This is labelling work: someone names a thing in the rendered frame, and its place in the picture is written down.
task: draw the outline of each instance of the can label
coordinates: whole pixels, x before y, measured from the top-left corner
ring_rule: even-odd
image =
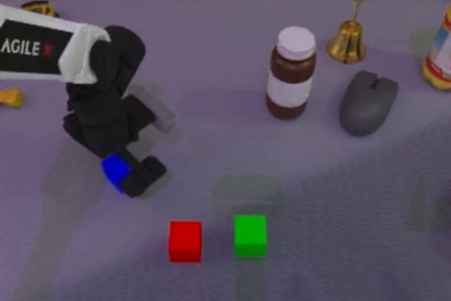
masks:
[[[435,77],[451,82],[451,21],[447,13],[426,57],[426,67]]]

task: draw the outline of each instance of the computer mouse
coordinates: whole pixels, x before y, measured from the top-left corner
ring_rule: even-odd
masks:
[[[358,72],[340,103],[341,126],[351,135],[375,132],[386,120],[398,93],[398,84],[365,70]]]

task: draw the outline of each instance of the white jar label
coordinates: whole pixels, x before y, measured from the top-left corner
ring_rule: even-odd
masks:
[[[313,77],[310,77],[307,81],[289,84],[280,81],[270,71],[268,83],[266,85],[266,93],[274,104],[281,107],[287,109],[299,107],[309,98],[312,79]]]

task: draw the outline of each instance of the brass figurine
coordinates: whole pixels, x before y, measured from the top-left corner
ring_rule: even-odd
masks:
[[[365,45],[362,42],[363,27],[357,21],[361,4],[367,0],[355,1],[351,20],[346,20],[334,38],[327,44],[329,56],[338,63],[358,63],[366,55]]]

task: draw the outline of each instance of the table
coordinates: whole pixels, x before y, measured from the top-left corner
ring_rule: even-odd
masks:
[[[450,98],[419,71],[446,1],[365,3],[368,56],[349,66],[324,49],[350,1],[53,4],[63,18],[124,25],[145,41],[136,83],[174,110],[178,127],[149,130],[132,148],[171,175],[142,198],[119,195],[63,132],[62,84],[2,82],[21,88],[26,105],[0,110],[1,300],[451,298]],[[266,111],[264,89],[288,25],[312,30],[319,57],[306,113],[283,122]],[[337,115],[360,69],[400,84],[385,125],[365,138],[343,132]],[[239,212],[267,215],[265,260],[233,258]],[[202,264],[168,262],[174,219],[204,223]]]

